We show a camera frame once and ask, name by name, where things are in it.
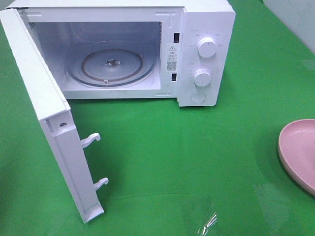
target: green tablecloth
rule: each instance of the green tablecloth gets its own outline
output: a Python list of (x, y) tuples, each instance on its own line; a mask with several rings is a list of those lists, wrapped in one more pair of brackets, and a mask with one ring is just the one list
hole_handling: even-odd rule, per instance
[(258, 0), (231, 1), (218, 103), (70, 100), (106, 214), (83, 224), (0, 29), (0, 235), (314, 235), (315, 198), (285, 172), (281, 129), (315, 115), (314, 55)]

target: white microwave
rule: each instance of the white microwave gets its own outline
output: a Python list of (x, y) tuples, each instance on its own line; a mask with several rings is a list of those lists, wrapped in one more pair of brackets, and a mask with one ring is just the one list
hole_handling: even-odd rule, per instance
[(16, 0), (0, 12), (39, 123), (84, 222), (103, 213), (66, 99), (217, 102), (235, 12), (226, 0)]

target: pink plate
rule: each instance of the pink plate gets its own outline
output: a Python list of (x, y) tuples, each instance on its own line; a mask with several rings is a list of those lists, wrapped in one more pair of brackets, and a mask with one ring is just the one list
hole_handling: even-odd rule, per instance
[(315, 196), (315, 119), (286, 125), (279, 136), (278, 152), (290, 176)]

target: power level knob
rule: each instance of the power level knob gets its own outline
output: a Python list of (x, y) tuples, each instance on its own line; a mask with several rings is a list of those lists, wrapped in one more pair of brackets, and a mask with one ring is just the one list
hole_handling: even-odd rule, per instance
[(204, 37), (198, 42), (198, 52), (203, 58), (212, 57), (217, 52), (217, 45), (213, 38)]
[(195, 85), (198, 87), (205, 87), (211, 82), (211, 75), (209, 70), (197, 70), (193, 75)]

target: warning label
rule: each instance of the warning label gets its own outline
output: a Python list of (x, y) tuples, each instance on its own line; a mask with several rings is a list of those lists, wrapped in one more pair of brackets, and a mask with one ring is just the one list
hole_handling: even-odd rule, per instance
[(166, 45), (166, 70), (176, 71), (178, 68), (179, 44), (169, 43)]

